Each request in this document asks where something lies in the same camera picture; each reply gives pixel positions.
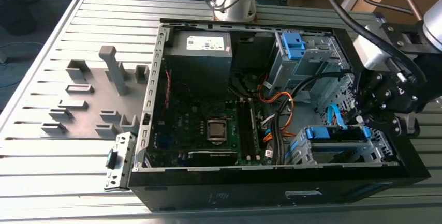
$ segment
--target floor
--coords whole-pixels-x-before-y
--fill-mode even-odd
[[[34,17],[38,21],[38,29],[29,35],[10,35],[0,27],[0,52],[9,57],[9,62],[0,63],[0,111],[10,101],[19,82],[42,48],[42,46],[35,43],[19,43],[7,47],[3,46],[13,42],[45,43],[70,2],[71,0],[39,0],[37,3],[30,4]],[[280,0],[258,0],[258,2],[270,5],[285,4]]]

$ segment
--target motherboard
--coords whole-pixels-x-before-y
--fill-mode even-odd
[[[252,99],[180,100],[156,125],[150,161],[162,167],[262,163]]]

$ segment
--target sticker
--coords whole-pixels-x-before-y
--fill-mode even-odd
[[[272,88],[272,84],[266,81],[266,82],[264,82],[264,85],[266,86],[266,88]]]
[[[322,195],[318,190],[301,190],[301,191],[286,191],[286,198],[290,199],[292,196],[312,196]]]
[[[190,36],[188,37],[188,50],[224,51],[225,39],[224,37]]]
[[[274,151],[273,150],[266,150],[265,156],[272,158],[274,156]]]

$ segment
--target open computer tower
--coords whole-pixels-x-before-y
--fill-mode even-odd
[[[266,119],[278,92],[316,74],[364,70],[344,29],[162,20],[129,188],[153,211],[340,204],[429,178],[408,137],[328,120],[353,103],[353,76],[294,98],[285,164]],[[289,116],[284,115],[284,125]]]

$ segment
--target green circuit board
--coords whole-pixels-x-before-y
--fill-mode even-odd
[[[238,153],[237,165],[260,165],[258,132],[254,129],[254,158],[244,157],[241,148],[241,134],[238,128],[237,101],[180,101],[173,99],[165,120],[157,133],[157,156],[165,162],[162,166],[181,166],[180,158],[189,151],[232,151]],[[222,120],[226,122],[226,141],[213,143],[208,135],[208,122]]]

